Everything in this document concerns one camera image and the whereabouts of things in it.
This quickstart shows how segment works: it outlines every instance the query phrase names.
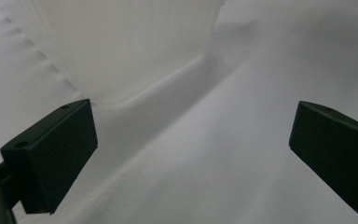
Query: white fabric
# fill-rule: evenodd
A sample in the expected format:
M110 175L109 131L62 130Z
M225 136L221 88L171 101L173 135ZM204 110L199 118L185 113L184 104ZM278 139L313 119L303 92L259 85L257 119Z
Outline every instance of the white fabric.
M0 147L81 99L0 14ZM299 100L358 119L358 1L227 0L207 53L120 110L53 216L19 223L358 223L289 149Z

